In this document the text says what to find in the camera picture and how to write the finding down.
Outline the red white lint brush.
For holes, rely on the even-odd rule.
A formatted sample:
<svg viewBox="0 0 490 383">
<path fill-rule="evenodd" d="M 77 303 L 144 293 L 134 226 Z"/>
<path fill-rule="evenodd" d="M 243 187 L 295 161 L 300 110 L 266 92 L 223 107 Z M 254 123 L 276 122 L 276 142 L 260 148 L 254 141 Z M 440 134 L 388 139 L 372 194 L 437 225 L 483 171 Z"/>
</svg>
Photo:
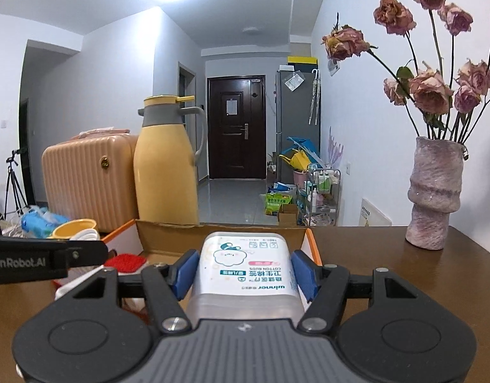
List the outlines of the red white lint brush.
<svg viewBox="0 0 490 383">
<path fill-rule="evenodd" d="M 52 305 L 58 316 L 111 316 L 115 312 L 146 313 L 141 273 L 144 257 L 120 255 L 64 285 Z"/>
</svg>

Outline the white cotton swab box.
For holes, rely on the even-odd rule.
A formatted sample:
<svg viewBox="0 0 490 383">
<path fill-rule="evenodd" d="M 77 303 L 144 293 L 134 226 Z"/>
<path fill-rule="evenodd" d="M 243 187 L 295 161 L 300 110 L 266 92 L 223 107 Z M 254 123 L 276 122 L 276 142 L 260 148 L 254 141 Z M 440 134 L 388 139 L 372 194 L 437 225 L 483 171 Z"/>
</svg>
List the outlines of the white cotton swab box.
<svg viewBox="0 0 490 383">
<path fill-rule="evenodd" d="M 204 240 L 186 314 L 201 320 L 289 319 L 305 310 L 285 239 L 277 233 L 211 233 Z"/>
</svg>

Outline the yellow ceramic mug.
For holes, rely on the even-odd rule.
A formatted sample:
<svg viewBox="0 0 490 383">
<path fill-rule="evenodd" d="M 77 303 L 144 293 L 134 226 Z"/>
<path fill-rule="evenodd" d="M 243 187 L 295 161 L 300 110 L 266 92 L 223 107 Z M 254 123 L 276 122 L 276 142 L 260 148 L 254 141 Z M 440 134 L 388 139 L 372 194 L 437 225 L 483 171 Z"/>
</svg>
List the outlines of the yellow ceramic mug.
<svg viewBox="0 0 490 383">
<path fill-rule="evenodd" d="M 86 229 L 96 229 L 97 223 L 93 219 L 77 219 L 61 224 L 51 234 L 52 239 L 71 239 L 77 233 Z"/>
</svg>

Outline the blue tissue pack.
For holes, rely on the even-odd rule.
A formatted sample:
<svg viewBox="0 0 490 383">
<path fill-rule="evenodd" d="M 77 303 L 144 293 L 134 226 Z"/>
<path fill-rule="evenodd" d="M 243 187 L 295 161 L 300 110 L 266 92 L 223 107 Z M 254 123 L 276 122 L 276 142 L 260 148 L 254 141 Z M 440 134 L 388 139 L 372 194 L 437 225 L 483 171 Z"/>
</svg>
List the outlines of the blue tissue pack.
<svg viewBox="0 0 490 383">
<path fill-rule="evenodd" d="M 21 227 L 37 239 L 48 239 L 57 227 L 68 221 L 66 216 L 52 213 L 46 207 L 31 206 L 21 218 Z"/>
</svg>

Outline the open cardboard box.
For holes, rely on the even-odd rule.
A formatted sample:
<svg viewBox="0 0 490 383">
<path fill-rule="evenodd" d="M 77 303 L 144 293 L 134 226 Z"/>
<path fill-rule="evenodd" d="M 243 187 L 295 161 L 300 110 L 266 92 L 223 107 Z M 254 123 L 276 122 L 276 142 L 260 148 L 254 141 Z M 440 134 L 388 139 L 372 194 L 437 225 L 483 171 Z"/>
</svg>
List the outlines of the open cardboard box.
<svg viewBox="0 0 490 383">
<path fill-rule="evenodd" d="M 142 254 L 150 265 L 177 261 L 189 249 L 201 253 L 204 240 L 211 233 L 277 233 L 287 242 L 290 256 L 301 250 L 316 264 L 321 262 L 319 248 L 311 229 L 305 227 L 254 227 L 254 226 L 169 226 L 151 222 L 128 222 L 103 240 L 110 255 Z M 189 295 L 180 302 L 186 312 Z M 299 292 L 304 310 L 309 303 Z"/>
</svg>

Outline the pink ribbed suitcase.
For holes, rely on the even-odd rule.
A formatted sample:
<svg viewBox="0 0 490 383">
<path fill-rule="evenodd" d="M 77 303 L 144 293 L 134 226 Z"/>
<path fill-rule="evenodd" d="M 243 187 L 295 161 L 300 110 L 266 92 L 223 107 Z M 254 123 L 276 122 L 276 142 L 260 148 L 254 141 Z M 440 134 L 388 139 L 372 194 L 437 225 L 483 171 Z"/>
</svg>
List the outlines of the pink ribbed suitcase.
<svg viewBox="0 0 490 383">
<path fill-rule="evenodd" d="M 42 154 L 48 208 L 71 220 L 92 219 L 111 233 L 138 218 L 129 130 L 91 130 Z"/>
</svg>

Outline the white framed board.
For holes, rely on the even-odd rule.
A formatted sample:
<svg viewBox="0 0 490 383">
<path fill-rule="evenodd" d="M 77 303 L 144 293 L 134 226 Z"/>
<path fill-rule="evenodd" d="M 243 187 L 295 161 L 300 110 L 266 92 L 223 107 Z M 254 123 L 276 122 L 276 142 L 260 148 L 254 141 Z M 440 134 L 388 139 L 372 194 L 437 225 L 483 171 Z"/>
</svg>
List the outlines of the white framed board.
<svg viewBox="0 0 490 383">
<path fill-rule="evenodd" d="M 363 198 L 358 225 L 360 227 L 391 227 L 392 221 L 370 201 Z"/>
</svg>

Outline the small cardboard box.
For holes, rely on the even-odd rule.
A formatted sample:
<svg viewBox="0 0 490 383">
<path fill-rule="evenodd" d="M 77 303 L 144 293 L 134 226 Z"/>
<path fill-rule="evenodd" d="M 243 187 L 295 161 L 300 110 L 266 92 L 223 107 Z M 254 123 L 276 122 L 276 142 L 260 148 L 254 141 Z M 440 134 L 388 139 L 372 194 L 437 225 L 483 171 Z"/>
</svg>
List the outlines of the small cardboard box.
<svg viewBox="0 0 490 383">
<path fill-rule="evenodd" d="M 298 207 L 295 204 L 282 204 L 277 213 L 278 225 L 296 227 L 298 224 Z"/>
</svg>

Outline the green printed box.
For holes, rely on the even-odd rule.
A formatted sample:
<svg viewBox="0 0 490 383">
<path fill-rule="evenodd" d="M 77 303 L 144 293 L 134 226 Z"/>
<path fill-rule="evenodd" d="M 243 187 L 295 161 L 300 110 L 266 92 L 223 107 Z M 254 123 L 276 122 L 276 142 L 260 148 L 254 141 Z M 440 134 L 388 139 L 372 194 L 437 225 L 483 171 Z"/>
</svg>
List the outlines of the green printed box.
<svg viewBox="0 0 490 383">
<path fill-rule="evenodd" d="M 265 195 L 264 212 L 265 215 L 277 215 L 283 205 L 288 205 L 292 202 L 293 197 L 287 192 L 269 192 Z"/>
</svg>

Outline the yellow thermos jug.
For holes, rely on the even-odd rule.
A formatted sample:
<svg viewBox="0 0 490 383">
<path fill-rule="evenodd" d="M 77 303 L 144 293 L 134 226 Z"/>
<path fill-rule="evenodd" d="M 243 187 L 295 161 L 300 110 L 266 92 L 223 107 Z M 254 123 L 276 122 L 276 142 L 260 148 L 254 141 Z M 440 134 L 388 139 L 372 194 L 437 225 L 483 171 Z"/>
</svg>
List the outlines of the yellow thermos jug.
<svg viewBox="0 0 490 383">
<path fill-rule="evenodd" d="M 133 157 L 138 218 L 143 222 L 196 226 L 197 162 L 207 142 L 205 111 L 187 106 L 195 97 L 157 95 L 144 99 L 138 109 L 143 118 Z M 194 150 L 183 118 L 196 115 L 203 129 L 201 145 Z"/>
</svg>

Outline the yellow watering can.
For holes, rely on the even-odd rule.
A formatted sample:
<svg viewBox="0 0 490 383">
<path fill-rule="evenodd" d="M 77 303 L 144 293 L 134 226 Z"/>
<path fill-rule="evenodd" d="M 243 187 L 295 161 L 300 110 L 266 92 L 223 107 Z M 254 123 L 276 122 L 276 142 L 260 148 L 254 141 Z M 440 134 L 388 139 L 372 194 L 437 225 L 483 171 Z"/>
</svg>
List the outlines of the yellow watering can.
<svg viewBox="0 0 490 383">
<path fill-rule="evenodd" d="M 311 164 L 307 154 L 303 150 L 291 150 L 291 152 L 293 153 L 291 156 L 280 154 L 279 158 L 296 171 L 307 171 Z"/>
</svg>

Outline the pink textured vase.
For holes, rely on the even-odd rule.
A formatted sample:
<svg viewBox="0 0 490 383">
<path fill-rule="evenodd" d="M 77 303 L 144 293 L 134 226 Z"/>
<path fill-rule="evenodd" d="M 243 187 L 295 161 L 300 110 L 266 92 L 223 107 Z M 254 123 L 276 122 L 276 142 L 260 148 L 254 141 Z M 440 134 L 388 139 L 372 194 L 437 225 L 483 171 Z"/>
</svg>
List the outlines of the pink textured vase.
<svg viewBox="0 0 490 383">
<path fill-rule="evenodd" d="M 430 251 L 446 245 L 450 214 L 460 209 L 464 146 L 444 139 L 418 137 L 409 178 L 411 221 L 405 239 Z"/>
</svg>

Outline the grey refrigerator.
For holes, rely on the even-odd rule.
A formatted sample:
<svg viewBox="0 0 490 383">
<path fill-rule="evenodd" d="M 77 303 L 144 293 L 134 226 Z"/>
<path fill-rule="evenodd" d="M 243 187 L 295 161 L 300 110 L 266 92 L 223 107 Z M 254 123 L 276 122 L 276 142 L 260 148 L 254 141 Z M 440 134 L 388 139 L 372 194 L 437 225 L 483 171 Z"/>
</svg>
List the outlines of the grey refrigerator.
<svg viewBox="0 0 490 383">
<path fill-rule="evenodd" d="M 313 100 L 313 73 L 278 71 L 275 77 L 277 181 L 293 183 L 293 168 L 280 155 L 291 156 L 291 140 L 308 139 L 320 153 L 320 127 L 309 123 Z"/>
</svg>

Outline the dark entrance door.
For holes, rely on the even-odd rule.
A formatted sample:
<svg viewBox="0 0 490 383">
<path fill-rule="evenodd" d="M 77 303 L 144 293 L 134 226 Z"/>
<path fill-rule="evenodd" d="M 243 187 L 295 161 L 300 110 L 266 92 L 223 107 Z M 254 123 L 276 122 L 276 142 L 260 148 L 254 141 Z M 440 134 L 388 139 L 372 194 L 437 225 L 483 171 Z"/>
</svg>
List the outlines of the dark entrance door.
<svg viewBox="0 0 490 383">
<path fill-rule="evenodd" d="M 263 75 L 208 79 L 211 179 L 266 178 L 265 83 Z"/>
</svg>

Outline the white folded umbrella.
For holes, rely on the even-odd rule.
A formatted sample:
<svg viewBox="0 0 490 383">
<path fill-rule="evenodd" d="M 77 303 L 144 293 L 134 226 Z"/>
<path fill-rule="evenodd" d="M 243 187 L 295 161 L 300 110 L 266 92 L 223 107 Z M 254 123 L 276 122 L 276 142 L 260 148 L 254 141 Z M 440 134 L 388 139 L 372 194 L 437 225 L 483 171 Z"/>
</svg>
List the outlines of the white folded umbrella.
<svg viewBox="0 0 490 383">
<path fill-rule="evenodd" d="M 317 123 L 319 123 L 321 81 L 320 81 L 320 73 L 318 68 L 314 68 L 312 73 L 313 73 L 312 98 L 311 98 L 308 124 L 316 125 Z"/>
</svg>

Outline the dried pink roses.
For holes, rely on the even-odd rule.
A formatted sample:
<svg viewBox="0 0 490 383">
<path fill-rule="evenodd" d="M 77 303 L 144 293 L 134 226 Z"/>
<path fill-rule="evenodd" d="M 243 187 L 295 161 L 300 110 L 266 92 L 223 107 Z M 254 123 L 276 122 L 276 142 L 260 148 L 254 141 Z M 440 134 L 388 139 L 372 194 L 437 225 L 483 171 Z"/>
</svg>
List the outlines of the dried pink roses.
<svg viewBox="0 0 490 383">
<path fill-rule="evenodd" d="M 456 67 L 456 37 L 472 32 L 473 17 L 455 3 L 447 0 L 413 0 L 427 12 L 437 55 L 437 67 L 418 60 L 411 39 L 417 25 L 411 10 L 400 0 L 380 0 L 373 11 L 374 22 L 388 35 L 402 37 L 409 45 L 411 58 L 405 65 L 389 67 L 369 43 L 364 33 L 349 24 L 340 24 L 339 14 L 331 31 L 321 38 L 330 64 L 338 65 L 354 56 L 367 54 L 375 59 L 389 74 L 382 83 L 383 92 L 394 106 L 406 110 L 415 134 L 421 136 L 409 111 L 409 102 L 421 113 L 430 140 L 446 140 L 466 145 L 485 109 L 490 104 L 490 48 L 487 61 L 467 59 Z M 444 60 L 437 35 L 435 16 L 441 20 L 451 38 L 450 68 L 444 79 Z"/>
</svg>

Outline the yellow black box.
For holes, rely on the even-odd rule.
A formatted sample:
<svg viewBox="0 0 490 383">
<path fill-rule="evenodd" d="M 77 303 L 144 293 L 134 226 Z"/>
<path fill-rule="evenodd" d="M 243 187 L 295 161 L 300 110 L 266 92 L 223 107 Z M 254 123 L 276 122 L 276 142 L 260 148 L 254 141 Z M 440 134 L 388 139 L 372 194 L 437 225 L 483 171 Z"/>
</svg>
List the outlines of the yellow black box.
<svg viewBox="0 0 490 383">
<path fill-rule="evenodd" d="M 318 59 L 312 56 L 288 56 L 287 63 L 292 65 L 318 66 Z"/>
</svg>

